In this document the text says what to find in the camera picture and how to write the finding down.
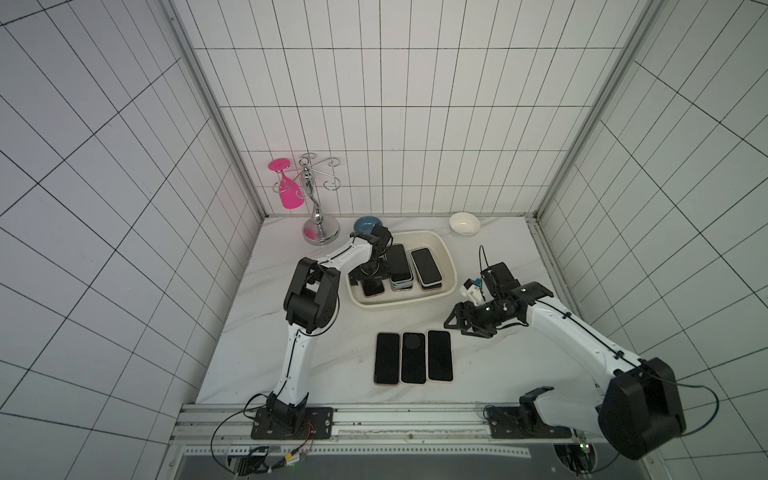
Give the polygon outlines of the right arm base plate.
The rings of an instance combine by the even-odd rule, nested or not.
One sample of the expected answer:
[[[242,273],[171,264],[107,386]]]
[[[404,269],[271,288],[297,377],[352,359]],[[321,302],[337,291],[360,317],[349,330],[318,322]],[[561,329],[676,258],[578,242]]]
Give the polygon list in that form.
[[[521,407],[486,405],[483,418],[494,439],[569,439],[573,436],[566,427],[549,426]]]

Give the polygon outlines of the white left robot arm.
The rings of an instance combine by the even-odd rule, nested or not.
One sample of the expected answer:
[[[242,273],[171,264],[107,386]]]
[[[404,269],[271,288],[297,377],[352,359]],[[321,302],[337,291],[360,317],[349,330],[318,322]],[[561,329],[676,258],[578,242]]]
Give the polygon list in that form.
[[[263,407],[267,420],[276,428],[289,435],[303,430],[315,339],[328,330],[337,314],[341,280],[362,266],[375,269],[391,244],[389,229],[378,224],[370,233],[352,233],[344,245],[328,255],[304,257],[297,263],[283,301],[288,324],[283,366]]]

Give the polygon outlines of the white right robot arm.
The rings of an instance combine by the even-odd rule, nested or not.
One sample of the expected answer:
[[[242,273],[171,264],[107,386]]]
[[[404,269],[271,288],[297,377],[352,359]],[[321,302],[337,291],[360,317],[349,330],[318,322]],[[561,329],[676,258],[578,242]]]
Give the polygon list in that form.
[[[522,395],[516,423],[526,434],[554,427],[597,434],[620,455],[638,460],[686,431],[672,368],[623,349],[538,282],[497,289],[492,301],[482,305],[460,302],[444,326],[484,339],[511,326],[532,328],[590,375],[590,393],[570,395],[541,386]]]

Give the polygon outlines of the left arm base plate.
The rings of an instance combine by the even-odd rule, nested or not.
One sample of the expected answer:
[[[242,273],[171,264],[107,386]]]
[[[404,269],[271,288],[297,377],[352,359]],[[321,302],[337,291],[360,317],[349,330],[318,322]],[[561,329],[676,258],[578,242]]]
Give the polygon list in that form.
[[[251,429],[253,440],[298,440],[309,437],[326,440],[331,437],[335,410],[330,407],[306,407],[298,411],[275,413],[261,407]]]

